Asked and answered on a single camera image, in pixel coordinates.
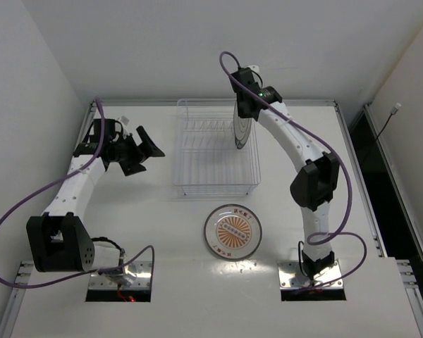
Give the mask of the green rimmed white plate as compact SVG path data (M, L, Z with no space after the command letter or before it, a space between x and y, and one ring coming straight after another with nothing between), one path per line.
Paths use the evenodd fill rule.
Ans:
M234 105L233 112L233 134L237 149L243 149L247 144L252 129L252 117L241 118L238 115L238 104Z

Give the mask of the orange sunburst plate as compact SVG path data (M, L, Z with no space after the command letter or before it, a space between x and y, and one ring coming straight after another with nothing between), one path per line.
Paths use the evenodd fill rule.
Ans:
M204 243L208 250L225 261L250 258L262 241L262 224L249 208L225 204L215 208L205 220Z

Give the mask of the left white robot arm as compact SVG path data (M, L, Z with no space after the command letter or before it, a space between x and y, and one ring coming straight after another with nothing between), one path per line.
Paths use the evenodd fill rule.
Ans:
M92 238L83 224L87 205L99 179L111 163L125 176L141 173L148 158L164 156L142 126L137 144L122 119L95 118L76 146L64 180L54 200L40 216L27 222L35 268L40 273L97 271L110 280L128 273L125 251L103 237Z

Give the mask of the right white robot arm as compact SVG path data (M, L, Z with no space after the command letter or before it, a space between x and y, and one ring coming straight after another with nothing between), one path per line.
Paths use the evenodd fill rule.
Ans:
M286 118L289 117L280 94L273 87L261 88L254 79L255 71L251 68L238 66L231 75L258 98L273 105ZM338 159L335 154L325 151L321 145L294 127L293 122L288 123L277 116L232 81L231 86L237 99L233 113L233 132L237 149L246 145L252 122L258 122L280 144L297 171L290 185L290 193L302 212L305 236L302 271L313 280L315 275L331 267L335 261L329 242L315 246L306 241L316 232L324 234L318 234L313 239L323 240L329 231L330 201L336 189L340 168Z

